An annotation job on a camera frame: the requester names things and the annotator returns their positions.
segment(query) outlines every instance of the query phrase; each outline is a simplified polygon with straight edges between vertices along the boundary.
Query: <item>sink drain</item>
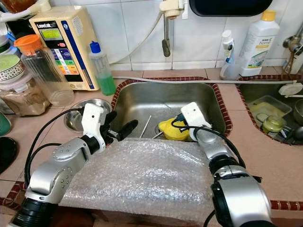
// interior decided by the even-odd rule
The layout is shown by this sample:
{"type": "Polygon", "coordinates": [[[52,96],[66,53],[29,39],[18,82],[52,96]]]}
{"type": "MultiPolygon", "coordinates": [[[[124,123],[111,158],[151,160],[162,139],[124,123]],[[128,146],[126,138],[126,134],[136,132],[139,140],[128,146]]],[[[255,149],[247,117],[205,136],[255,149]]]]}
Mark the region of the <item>sink drain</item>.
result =
{"type": "MultiPolygon", "coordinates": [[[[158,125],[156,125],[155,127],[155,135],[159,134],[161,132],[161,130],[159,129],[158,125]]],[[[157,137],[157,139],[165,139],[164,134],[161,134],[160,136],[157,137]]]]}

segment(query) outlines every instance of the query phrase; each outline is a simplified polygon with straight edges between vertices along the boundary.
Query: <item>blue bottle cap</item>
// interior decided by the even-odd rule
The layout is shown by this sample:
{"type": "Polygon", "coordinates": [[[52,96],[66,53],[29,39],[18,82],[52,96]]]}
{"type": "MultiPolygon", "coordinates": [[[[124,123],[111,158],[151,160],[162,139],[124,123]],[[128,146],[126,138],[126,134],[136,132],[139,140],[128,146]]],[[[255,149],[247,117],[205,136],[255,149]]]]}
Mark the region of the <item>blue bottle cap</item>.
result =
{"type": "Polygon", "coordinates": [[[98,42],[91,41],[90,49],[93,53],[100,53],[101,48],[98,42]]]}

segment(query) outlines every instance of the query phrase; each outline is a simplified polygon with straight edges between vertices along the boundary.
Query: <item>metal bowl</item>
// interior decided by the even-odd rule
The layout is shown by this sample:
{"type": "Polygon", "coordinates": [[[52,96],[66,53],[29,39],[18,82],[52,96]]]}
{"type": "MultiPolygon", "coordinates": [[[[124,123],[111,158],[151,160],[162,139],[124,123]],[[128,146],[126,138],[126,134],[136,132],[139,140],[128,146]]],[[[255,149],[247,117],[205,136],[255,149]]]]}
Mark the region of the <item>metal bowl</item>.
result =
{"type": "MultiPolygon", "coordinates": [[[[71,109],[84,107],[86,103],[92,103],[92,104],[101,106],[106,109],[107,113],[112,111],[112,107],[110,106],[110,104],[106,100],[99,99],[99,98],[92,98],[92,99],[87,99],[87,100],[81,101],[81,102],[75,104],[71,109]]],[[[69,130],[74,131],[74,132],[83,132],[83,127],[82,127],[81,121],[82,121],[82,115],[78,111],[68,112],[64,116],[65,126],[69,130]]]]}
{"type": "Polygon", "coordinates": [[[294,105],[294,118],[303,126],[303,99],[298,100],[294,105]]]}

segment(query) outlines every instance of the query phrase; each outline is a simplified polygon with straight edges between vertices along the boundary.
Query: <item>yellow sponge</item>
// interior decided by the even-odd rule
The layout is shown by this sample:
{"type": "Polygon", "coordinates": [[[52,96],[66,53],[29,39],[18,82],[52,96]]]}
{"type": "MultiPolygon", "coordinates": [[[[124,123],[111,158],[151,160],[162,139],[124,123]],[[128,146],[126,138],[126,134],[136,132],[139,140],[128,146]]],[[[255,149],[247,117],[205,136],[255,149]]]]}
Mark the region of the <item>yellow sponge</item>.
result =
{"type": "MultiPolygon", "coordinates": [[[[164,133],[168,140],[186,140],[189,136],[188,130],[180,132],[178,128],[173,127],[171,123],[174,119],[175,118],[171,118],[165,122],[160,122],[159,129],[164,133]]],[[[185,125],[183,122],[175,122],[174,124],[177,126],[185,125]]]]}

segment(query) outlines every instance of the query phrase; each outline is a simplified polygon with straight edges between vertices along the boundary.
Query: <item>white tile backsplash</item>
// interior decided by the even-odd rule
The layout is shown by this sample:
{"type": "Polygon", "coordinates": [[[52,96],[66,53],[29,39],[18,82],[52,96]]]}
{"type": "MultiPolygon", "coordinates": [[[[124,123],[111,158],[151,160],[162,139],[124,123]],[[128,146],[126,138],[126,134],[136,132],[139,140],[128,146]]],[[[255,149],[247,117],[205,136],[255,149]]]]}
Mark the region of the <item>white tile backsplash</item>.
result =
{"type": "MultiPolygon", "coordinates": [[[[52,5],[86,5],[96,35],[109,61],[126,56],[149,32],[159,13],[162,0],[50,0],[52,5]]],[[[281,66],[288,50],[283,40],[292,36],[303,22],[303,0],[273,0],[280,24],[265,66],[281,66]]],[[[177,17],[169,23],[171,56],[163,55],[163,18],[151,36],[130,57],[111,67],[115,70],[201,69],[221,67],[224,51],[221,34],[230,29],[239,55],[247,30],[261,15],[252,17],[199,17],[189,8],[188,19],[177,17]]]]}
{"type": "Polygon", "coordinates": [[[216,61],[174,61],[173,70],[208,69],[214,68],[216,61]]]}
{"type": "Polygon", "coordinates": [[[190,9],[188,19],[175,19],[173,61],[216,60],[225,17],[199,17],[190,9]]]}
{"type": "MultiPolygon", "coordinates": [[[[108,60],[115,61],[129,52],[121,3],[105,3],[86,6],[96,36],[106,51],[108,60]]],[[[119,63],[130,63],[129,57],[119,63]]]]}
{"type": "MultiPolygon", "coordinates": [[[[132,50],[151,30],[159,14],[162,0],[122,2],[124,23],[129,50],[132,50]]],[[[164,39],[163,16],[151,33],[150,37],[131,54],[132,63],[171,62],[172,57],[163,55],[162,40],[164,39]]]]}

